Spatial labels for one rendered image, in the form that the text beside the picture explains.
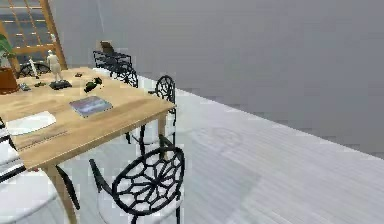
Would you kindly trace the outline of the grey book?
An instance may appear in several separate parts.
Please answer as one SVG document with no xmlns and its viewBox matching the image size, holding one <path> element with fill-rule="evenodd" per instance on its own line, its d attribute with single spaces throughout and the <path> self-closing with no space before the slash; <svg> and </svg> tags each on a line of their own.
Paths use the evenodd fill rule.
<svg viewBox="0 0 384 224">
<path fill-rule="evenodd" d="M 69 105 L 82 117 L 88 117 L 92 114 L 103 112 L 113 107 L 110 102 L 98 96 L 89 96 L 83 99 L 72 101 L 69 103 Z"/>
</svg>

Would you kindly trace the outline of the small black object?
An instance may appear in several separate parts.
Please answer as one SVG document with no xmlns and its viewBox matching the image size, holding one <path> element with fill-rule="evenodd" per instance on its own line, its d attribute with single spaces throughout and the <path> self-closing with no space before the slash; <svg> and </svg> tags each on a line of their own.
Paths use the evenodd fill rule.
<svg viewBox="0 0 384 224">
<path fill-rule="evenodd" d="M 97 85 L 101 85 L 101 84 L 102 84 L 102 79 L 97 77 L 93 81 L 86 83 L 86 86 L 84 88 L 84 92 L 88 93 L 88 92 L 92 91 L 93 89 L 95 89 Z"/>
</svg>

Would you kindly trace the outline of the white human figurine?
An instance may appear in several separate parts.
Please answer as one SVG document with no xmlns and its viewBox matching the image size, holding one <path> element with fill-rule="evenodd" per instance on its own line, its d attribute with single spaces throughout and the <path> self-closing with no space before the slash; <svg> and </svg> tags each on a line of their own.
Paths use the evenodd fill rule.
<svg viewBox="0 0 384 224">
<path fill-rule="evenodd" d="M 59 59 L 52 50 L 48 51 L 47 64 L 55 78 L 55 80 L 50 83 L 52 89 L 60 90 L 71 87 L 71 84 L 63 78 Z"/>
</svg>

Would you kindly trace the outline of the brown plant pot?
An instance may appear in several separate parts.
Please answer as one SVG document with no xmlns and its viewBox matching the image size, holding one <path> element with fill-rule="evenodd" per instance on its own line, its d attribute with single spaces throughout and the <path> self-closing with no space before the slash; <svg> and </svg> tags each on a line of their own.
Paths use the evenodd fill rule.
<svg viewBox="0 0 384 224">
<path fill-rule="evenodd" d="M 0 95 L 11 94 L 19 90 L 11 68 L 0 67 Z"/>
</svg>

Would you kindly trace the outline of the light wooden dining table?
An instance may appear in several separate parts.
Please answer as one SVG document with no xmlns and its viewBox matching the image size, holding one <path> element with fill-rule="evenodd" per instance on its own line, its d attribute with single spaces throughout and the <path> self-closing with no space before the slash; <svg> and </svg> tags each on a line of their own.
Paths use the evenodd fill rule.
<svg viewBox="0 0 384 224">
<path fill-rule="evenodd" d="M 82 73 L 82 77 L 75 77 L 76 73 Z M 28 92 L 0 95 L 0 117 L 9 121 L 43 111 L 55 116 L 54 124 L 15 137 L 14 143 L 25 167 L 43 169 L 60 198 L 75 213 L 56 166 L 153 120 L 158 121 L 158 132 L 164 133 L 167 111 L 175 105 L 87 67 L 65 70 L 63 76 L 72 83 L 70 88 L 53 90 L 45 85 L 32 87 Z M 97 77 L 102 84 L 85 93 L 86 83 Z M 89 96 L 98 96 L 113 107 L 83 118 L 69 103 Z"/>
</svg>

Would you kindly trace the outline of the white plate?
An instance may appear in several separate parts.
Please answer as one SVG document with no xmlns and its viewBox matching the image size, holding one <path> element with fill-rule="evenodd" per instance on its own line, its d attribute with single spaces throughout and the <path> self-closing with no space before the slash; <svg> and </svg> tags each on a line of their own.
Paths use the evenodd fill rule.
<svg viewBox="0 0 384 224">
<path fill-rule="evenodd" d="M 48 127 L 56 122 L 56 118 L 48 111 L 29 115 L 23 118 L 8 121 L 6 128 L 13 136 L 28 134 Z"/>
</svg>

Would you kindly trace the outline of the green house plant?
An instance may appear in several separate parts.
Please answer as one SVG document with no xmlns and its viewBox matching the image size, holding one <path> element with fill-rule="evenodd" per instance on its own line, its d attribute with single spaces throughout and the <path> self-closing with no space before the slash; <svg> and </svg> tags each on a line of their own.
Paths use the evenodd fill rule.
<svg viewBox="0 0 384 224">
<path fill-rule="evenodd" d="M 9 43 L 5 35 L 0 34 L 0 66 L 5 60 L 13 58 L 15 53 L 13 52 L 13 47 Z"/>
</svg>

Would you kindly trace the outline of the black lattice back chair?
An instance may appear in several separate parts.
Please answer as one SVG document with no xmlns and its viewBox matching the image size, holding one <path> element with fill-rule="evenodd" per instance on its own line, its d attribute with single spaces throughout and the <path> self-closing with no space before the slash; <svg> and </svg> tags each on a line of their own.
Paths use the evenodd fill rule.
<svg viewBox="0 0 384 224">
<path fill-rule="evenodd" d="M 132 67 L 130 63 L 118 63 L 116 64 L 110 73 L 112 78 L 123 81 L 126 84 L 131 85 L 132 87 L 137 88 L 138 84 L 138 75 L 136 70 Z"/>
<path fill-rule="evenodd" d="M 181 148 L 159 147 L 145 153 L 110 182 L 94 159 L 89 163 L 105 224 L 161 224 L 171 215 L 175 224 L 182 224 L 185 155 Z"/>
<path fill-rule="evenodd" d="M 20 159 L 11 134 L 0 117 L 0 224 L 16 224 L 59 201 L 64 207 L 63 224 L 77 224 L 76 215 L 60 198 L 52 179 L 42 170 L 28 171 Z"/>
<path fill-rule="evenodd" d="M 35 67 L 37 69 L 38 75 L 46 74 L 46 73 L 50 73 L 51 72 L 50 68 L 46 64 L 44 64 L 44 63 L 37 62 L 34 65 L 35 65 Z M 33 71 L 32 71 L 30 63 L 22 64 L 20 66 L 20 71 L 16 75 L 17 78 L 20 78 L 20 77 L 32 77 L 32 76 L 34 76 L 34 74 L 33 74 Z"/>
<path fill-rule="evenodd" d="M 176 85 L 174 80 L 169 75 L 163 75 L 156 82 L 155 88 L 153 90 L 149 90 L 148 93 L 174 103 L 175 88 Z M 176 109 L 173 108 L 167 113 L 164 130 L 164 136 L 171 137 L 172 142 L 175 142 L 176 140 L 176 121 L 177 113 Z M 132 141 L 138 143 L 140 140 L 143 140 L 145 145 L 156 144 L 159 141 L 158 121 L 153 120 L 139 128 L 134 129 L 132 132 L 126 133 L 125 138 L 129 144 L 131 144 Z"/>
</svg>

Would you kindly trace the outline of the white candle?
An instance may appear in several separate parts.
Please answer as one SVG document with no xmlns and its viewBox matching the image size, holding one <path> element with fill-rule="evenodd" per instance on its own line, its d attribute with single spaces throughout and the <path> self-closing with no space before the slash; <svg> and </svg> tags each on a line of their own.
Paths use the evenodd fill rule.
<svg viewBox="0 0 384 224">
<path fill-rule="evenodd" d="M 36 79 L 39 79 L 39 76 L 38 76 L 38 73 L 37 73 L 37 69 L 34 65 L 34 61 L 32 60 L 32 57 L 29 58 L 29 63 L 31 65 L 31 68 L 32 68 L 32 71 L 33 71 L 33 74 L 35 76 Z"/>
</svg>

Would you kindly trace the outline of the brown box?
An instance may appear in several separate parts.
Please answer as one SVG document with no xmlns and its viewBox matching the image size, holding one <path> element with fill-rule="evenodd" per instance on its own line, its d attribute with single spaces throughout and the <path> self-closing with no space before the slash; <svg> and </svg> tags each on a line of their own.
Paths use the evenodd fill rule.
<svg viewBox="0 0 384 224">
<path fill-rule="evenodd" d="M 111 45 L 111 43 L 109 41 L 101 41 L 100 45 L 101 45 L 102 51 L 104 53 L 112 54 L 115 52 L 113 46 Z"/>
</svg>

